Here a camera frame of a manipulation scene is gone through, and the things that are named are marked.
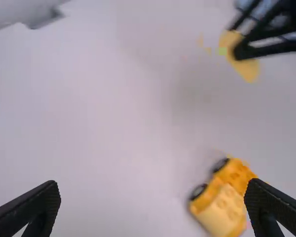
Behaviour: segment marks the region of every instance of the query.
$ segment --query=white background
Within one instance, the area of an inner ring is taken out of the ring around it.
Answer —
[[[217,47],[232,1],[61,9],[0,31],[0,205],[54,179],[54,237],[206,236],[186,198],[222,152],[296,198],[296,54],[247,84],[197,43]]]

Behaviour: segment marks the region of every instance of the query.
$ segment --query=yellow toy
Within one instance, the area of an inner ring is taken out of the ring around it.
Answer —
[[[245,231],[244,194],[257,176],[240,159],[225,158],[213,169],[208,184],[194,189],[189,200],[193,216],[214,237],[237,237]]]

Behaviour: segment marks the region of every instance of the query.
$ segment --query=green dot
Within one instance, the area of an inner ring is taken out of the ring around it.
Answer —
[[[227,54],[227,48],[226,47],[219,47],[218,48],[218,54],[219,55],[226,55]]]

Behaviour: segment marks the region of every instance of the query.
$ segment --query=black wheel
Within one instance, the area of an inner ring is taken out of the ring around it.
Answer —
[[[205,191],[206,188],[207,188],[207,184],[202,184],[202,185],[197,186],[193,190],[193,192],[192,192],[192,194],[191,194],[191,196],[189,198],[190,201],[193,201],[193,200],[197,199]]]
[[[212,172],[216,173],[220,171],[224,166],[228,163],[229,158],[224,158],[216,162],[216,164],[213,166]]]

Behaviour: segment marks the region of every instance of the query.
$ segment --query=yellow object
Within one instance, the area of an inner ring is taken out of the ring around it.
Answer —
[[[214,237],[237,237],[247,226],[244,193],[257,176],[240,159],[224,160],[207,187],[189,202],[193,216]]]
[[[226,31],[220,38],[219,47],[226,48],[225,56],[235,71],[243,77],[246,82],[253,83],[260,74],[260,64],[257,59],[246,59],[237,61],[232,54],[233,46],[242,39],[237,31]]]

